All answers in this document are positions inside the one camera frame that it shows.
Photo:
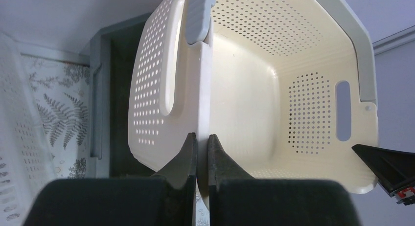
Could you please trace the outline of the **cream plastic tub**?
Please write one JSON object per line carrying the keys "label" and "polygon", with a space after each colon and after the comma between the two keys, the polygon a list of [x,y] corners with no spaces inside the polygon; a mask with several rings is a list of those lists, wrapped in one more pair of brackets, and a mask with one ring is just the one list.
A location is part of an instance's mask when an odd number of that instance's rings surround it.
{"label": "cream plastic tub", "polygon": [[133,157],[154,171],[207,141],[258,179],[322,179],[365,194],[352,146],[378,144],[372,41],[345,0],[163,0],[145,23],[128,110]]}

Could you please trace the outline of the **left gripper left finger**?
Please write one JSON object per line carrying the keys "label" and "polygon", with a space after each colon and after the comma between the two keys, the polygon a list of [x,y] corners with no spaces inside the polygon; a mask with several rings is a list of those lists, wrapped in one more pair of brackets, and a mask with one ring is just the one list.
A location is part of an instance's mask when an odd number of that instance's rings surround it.
{"label": "left gripper left finger", "polygon": [[26,226],[193,226],[198,141],[149,177],[58,179],[36,197]]}

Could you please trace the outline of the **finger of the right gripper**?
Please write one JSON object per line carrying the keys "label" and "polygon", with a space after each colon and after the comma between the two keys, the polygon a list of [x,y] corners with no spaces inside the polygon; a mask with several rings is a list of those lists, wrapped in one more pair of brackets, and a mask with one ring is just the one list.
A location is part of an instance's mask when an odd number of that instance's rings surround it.
{"label": "finger of the right gripper", "polygon": [[415,203],[415,154],[363,144],[352,150],[376,175],[379,185],[397,204]]}

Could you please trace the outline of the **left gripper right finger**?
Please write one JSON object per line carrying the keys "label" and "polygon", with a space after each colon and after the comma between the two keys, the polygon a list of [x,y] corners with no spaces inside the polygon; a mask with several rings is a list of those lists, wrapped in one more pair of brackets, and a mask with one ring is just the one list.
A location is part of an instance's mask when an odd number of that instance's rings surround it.
{"label": "left gripper right finger", "polygon": [[255,179],[223,149],[207,142],[213,226],[358,226],[348,192],[328,180]]}

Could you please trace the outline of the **grey plastic crate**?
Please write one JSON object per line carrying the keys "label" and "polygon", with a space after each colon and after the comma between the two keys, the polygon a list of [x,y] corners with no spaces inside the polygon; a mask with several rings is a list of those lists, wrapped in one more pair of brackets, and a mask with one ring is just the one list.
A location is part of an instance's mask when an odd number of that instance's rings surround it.
{"label": "grey plastic crate", "polygon": [[91,38],[87,178],[147,177],[128,145],[130,84],[149,13],[104,27]]}

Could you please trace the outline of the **white perforated plastic basket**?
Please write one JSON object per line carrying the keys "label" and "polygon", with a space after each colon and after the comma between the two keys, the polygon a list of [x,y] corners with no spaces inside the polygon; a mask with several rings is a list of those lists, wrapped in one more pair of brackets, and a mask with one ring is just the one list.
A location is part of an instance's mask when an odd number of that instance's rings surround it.
{"label": "white perforated plastic basket", "polygon": [[0,224],[21,226],[55,178],[28,75],[17,44],[0,35]]}

